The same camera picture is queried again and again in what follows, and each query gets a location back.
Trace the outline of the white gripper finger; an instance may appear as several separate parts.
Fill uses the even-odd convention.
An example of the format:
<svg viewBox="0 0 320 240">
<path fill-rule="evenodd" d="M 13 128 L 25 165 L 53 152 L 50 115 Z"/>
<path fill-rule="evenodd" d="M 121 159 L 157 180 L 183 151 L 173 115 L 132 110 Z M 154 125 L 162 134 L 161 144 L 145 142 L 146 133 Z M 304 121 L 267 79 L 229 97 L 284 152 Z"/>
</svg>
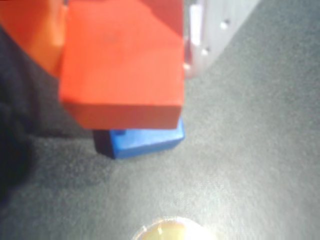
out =
<svg viewBox="0 0 320 240">
<path fill-rule="evenodd" d="M 195 0 L 188 8 L 184 39 L 184 75 L 203 74 L 223 53 L 258 0 Z"/>
</svg>

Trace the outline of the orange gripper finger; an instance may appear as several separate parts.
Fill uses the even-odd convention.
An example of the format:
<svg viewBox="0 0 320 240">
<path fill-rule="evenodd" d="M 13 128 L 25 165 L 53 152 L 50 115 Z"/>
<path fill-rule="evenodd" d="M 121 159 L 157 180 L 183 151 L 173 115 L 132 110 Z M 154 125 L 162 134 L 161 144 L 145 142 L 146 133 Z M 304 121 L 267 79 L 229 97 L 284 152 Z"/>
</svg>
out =
<svg viewBox="0 0 320 240">
<path fill-rule="evenodd" d="M 2 0 L 0 26 L 48 74 L 61 74 L 68 7 L 63 0 Z"/>
</svg>

